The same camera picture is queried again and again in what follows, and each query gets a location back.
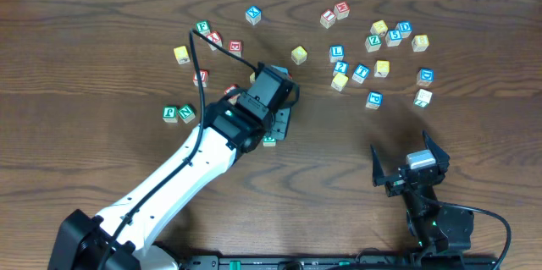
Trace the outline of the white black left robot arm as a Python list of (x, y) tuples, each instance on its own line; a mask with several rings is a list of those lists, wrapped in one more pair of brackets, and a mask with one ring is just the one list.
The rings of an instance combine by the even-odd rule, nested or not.
[(292, 102), (264, 102), (243, 92), (210, 103), (172, 157), (129, 194), (94, 217), (80, 209), (61, 223), (51, 269), (176, 269), (155, 245), (176, 214), (210, 181), (253, 151), (273, 129), (286, 130)]

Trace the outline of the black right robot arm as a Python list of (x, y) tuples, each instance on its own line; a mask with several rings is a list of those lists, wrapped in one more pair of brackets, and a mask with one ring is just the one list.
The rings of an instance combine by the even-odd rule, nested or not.
[(388, 197), (401, 196), (406, 204), (407, 225), (425, 253), (444, 255), (471, 248), (474, 215), (461, 208), (446, 207), (434, 187), (442, 183), (450, 156), (423, 132), (425, 148), (406, 156), (406, 164), (385, 175), (375, 148), (373, 186), (385, 187)]

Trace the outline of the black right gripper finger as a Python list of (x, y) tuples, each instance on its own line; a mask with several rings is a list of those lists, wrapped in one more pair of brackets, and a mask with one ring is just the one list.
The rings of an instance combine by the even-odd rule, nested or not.
[(442, 173), (446, 173), (449, 167), (450, 156), (440, 148), (429, 136), (428, 132), (424, 130), (422, 132), (425, 146), (432, 153), (435, 158), (436, 165), (439, 167)]
[(386, 176), (384, 170), (379, 160), (379, 156), (373, 145), (370, 146), (371, 154), (373, 159), (373, 168), (372, 168), (372, 183), (374, 187), (385, 185), (386, 183), (394, 183), (400, 180), (398, 174)]

